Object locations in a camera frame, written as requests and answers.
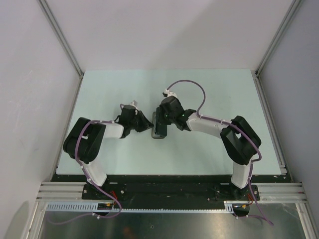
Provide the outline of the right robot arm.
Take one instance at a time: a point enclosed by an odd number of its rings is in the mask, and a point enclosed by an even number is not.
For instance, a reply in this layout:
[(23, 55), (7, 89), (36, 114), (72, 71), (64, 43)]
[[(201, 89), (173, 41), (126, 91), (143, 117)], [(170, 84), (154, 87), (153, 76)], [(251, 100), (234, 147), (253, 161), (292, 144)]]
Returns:
[(167, 126), (173, 124), (181, 131), (202, 132), (221, 139), (227, 155), (233, 161), (230, 195), (241, 200), (248, 194), (253, 156), (257, 154), (258, 160), (261, 158), (261, 139), (243, 117), (236, 116), (231, 121), (224, 121), (201, 116), (196, 110), (185, 110), (174, 96), (162, 100), (155, 114), (154, 134), (159, 137), (165, 138)]

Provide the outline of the black glasses case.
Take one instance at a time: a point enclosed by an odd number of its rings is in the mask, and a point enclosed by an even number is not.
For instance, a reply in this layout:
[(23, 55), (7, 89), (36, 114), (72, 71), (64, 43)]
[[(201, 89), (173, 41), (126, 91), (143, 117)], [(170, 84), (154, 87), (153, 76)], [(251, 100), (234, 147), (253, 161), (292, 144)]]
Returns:
[(154, 139), (164, 139), (166, 136), (157, 136), (155, 135), (155, 125), (156, 125), (156, 112), (153, 112), (153, 124), (154, 127), (152, 128), (152, 138)]

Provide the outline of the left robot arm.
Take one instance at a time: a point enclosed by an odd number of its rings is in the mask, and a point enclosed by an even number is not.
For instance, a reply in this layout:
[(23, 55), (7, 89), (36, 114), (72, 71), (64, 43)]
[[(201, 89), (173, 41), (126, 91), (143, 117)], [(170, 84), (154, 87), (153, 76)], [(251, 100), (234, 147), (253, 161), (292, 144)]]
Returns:
[(98, 154), (102, 141), (107, 138), (122, 139), (132, 130), (144, 132), (154, 124), (142, 111), (138, 110), (136, 102), (120, 105), (121, 114), (115, 120), (90, 120), (79, 118), (63, 144), (63, 151), (80, 165), (87, 181), (94, 185), (93, 194), (99, 199), (109, 196), (110, 186), (105, 184), (107, 174), (98, 162)]

